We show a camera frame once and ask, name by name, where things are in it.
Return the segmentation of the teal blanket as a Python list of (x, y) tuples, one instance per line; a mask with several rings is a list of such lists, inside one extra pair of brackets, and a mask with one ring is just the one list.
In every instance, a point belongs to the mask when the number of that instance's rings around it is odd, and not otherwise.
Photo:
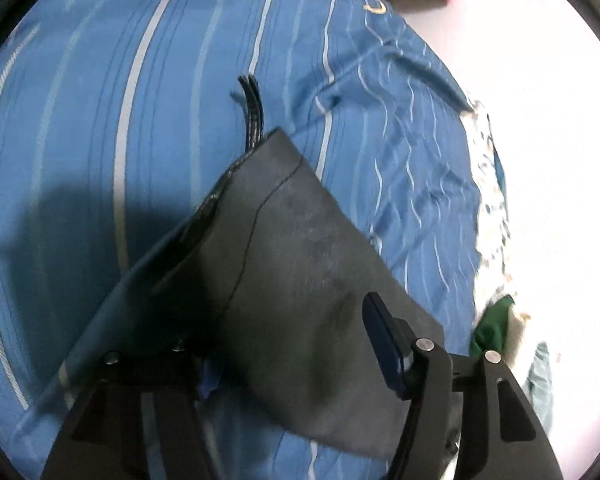
[(534, 359), (524, 383), (524, 392), (541, 426), (549, 434), (553, 422), (554, 398), (550, 350), (545, 342), (538, 344), (535, 349)]

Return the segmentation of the black leather jacket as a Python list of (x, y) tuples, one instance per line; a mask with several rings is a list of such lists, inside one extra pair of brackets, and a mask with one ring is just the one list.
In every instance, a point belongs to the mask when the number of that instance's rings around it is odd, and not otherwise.
[(418, 338), (440, 325), (392, 277), (281, 131), (262, 129), (253, 76), (240, 78), (247, 151), (112, 291), (70, 356), (79, 395), (92, 370), (138, 334), (207, 336), (204, 376), (299, 436), (393, 459), (410, 404), (388, 388), (364, 297), (381, 296)]

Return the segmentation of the green striped sweater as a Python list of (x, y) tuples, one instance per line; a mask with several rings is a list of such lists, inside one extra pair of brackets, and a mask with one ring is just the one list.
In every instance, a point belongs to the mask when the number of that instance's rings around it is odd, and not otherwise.
[(504, 354), (509, 311), (514, 304), (513, 297), (505, 295), (484, 310), (471, 336), (470, 356), (481, 356), (487, 351), (496, 351), (501, 356)]

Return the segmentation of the blue striped bed sheet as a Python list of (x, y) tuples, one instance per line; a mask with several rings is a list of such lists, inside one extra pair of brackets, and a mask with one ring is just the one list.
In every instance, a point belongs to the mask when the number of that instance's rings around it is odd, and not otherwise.
[(38, 0), (0, 47), (0, 449), (43, 471), (100, 305), (245, 149), (238, 78), (464, 353), (479, 192), (449, 70), (382, 0)]

